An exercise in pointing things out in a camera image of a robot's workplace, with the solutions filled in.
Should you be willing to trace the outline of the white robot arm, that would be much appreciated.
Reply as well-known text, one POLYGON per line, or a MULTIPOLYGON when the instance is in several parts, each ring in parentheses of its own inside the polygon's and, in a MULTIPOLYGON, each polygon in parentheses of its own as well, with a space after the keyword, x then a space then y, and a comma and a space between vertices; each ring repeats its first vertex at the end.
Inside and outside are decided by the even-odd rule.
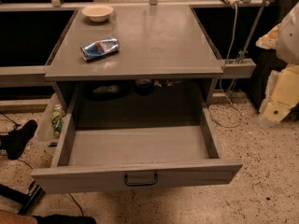
POLYGON ((299 104, 299 2, 281 23, 256 41, 262 49, 274 49, 287 66, 272 71, 260 106, 260 123, 271 127, 283 121, 299 104))

